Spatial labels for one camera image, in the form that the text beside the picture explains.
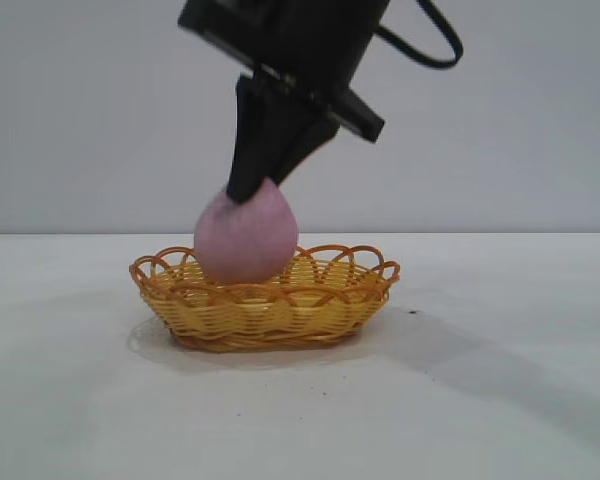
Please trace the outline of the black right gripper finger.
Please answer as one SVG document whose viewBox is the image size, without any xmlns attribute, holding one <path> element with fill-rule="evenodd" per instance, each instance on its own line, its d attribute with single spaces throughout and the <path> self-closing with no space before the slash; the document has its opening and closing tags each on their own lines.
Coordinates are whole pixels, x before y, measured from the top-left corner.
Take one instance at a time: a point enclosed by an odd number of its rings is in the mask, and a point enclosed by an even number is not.
<svg viewBox="0 0 600 480">
<path fill-rule="evenodd" d="M 270 171 L 270 179 L 280 185 L 308 156 L 331 141 L 339 130 L 339 124 L 330 118 L 311 120 L 302 127 Z"/>
<path fill-rule="evenodd" d="M 279 185 L 308 155 L 313 112 L 273 83 L 243 75 L 236 85 L 237 124 L 227 195 L 250 200 L 265 179 Z"/>
</svg>

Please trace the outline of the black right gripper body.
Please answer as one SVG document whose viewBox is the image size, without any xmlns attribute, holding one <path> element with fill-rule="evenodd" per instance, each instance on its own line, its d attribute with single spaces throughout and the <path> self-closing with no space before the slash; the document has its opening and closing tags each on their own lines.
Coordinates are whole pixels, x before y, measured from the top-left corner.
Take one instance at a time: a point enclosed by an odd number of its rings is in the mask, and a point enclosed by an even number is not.
<svg viewBox="0 0 600 480">
<path fill-rule="evenodd" d="M 384 120 L 350 82 L 385 12 L 383 1 L 187 1 L 178 26 L 252 69 L 268 69 L 374 143 Z"/>
</svg>

